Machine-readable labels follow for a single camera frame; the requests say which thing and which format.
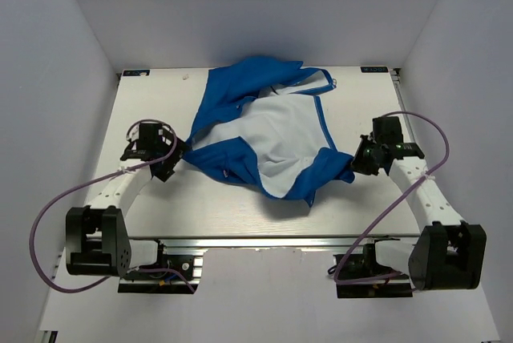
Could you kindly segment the blue zip-up jacket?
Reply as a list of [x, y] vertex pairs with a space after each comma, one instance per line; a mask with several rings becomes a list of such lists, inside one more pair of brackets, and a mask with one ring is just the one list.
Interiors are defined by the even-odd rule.
[[313, 205], [319, 188], [355, 179], [353, 157], [337, 148], [322, 106], [335, 87], [326, 69], [301, 61], [256, 56], [213, 68], [185, 159], [214, 180]]

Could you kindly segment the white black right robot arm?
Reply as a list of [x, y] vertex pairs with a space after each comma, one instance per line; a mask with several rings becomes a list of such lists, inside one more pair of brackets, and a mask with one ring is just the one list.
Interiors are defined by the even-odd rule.
[[384, 171], [400, 189], [399, 199], [407, 202], [421, 232], [415, 244], [392, 239], [371, 244], [371, 252], [362, 257], [368, 276], [379, 278], [391, 269], [407, 275], [420, 291], [478, 287], [487, 235], [449, 204], [420, 147], [405, 142], [397, 116], [373, 120], [351, 167], [366, 176]]

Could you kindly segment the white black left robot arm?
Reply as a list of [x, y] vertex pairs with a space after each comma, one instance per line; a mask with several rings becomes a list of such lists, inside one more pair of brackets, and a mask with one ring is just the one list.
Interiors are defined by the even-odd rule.
[[169, 258], [155, 240], [132, 240], [125, 217], [136, 197], [152, 180], [167, 181], [188, 152], [172, 128], [157, 120], [140, 120], [127, 131], [119, 166], [101, 192], [66, 215], [66, 265], [71, 275], [123, 277], [142, 269], [164, 276]]

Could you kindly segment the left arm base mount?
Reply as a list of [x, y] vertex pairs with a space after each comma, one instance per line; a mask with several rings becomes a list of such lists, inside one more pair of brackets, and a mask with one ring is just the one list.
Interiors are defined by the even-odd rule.
[[192, 295], [200, 283], [203, 254], [160, 243], [156, 262], [129, 271], [119, 280], [118, 293]]

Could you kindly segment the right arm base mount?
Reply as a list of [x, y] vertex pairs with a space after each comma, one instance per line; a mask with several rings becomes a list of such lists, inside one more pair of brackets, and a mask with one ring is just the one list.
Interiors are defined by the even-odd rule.
[[336, 284], [337, 299], [392, 299], [411, 298], [414, 287], [407, 274], [401, 273], [394, 277], [376, 279], [376, 276], [390, 275], [392, 268], [380, 265], [375, 256], [375, 247], [378, 241], [394, 240], [406, 243], [413, 247], [415, 238], [378, 237], [364, 240], [350, 254], [347, 262], [337, 275], [338, 280], [356, 280], [369, 278], [353, 284]]

